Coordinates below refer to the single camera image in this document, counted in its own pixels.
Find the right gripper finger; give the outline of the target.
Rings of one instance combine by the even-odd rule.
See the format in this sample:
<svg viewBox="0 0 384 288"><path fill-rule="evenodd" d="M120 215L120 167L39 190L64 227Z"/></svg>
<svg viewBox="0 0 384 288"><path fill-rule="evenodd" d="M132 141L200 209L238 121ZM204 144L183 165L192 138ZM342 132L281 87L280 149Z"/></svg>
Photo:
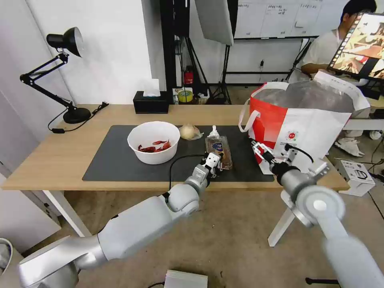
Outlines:
<svg viewBox="0 0 384 288"><path fill-rule="evenodd" d="M262 160L275 159L272 150L265 144L260 142L255 142L255 154Z"/></svg>
<svg viewBox="0 0 384 288"><path fill-rule="evenodd" d="M270 163L270 148L263 143L257 141L251 141L251 147L256 156L258 156L262 161Z"/></svg>

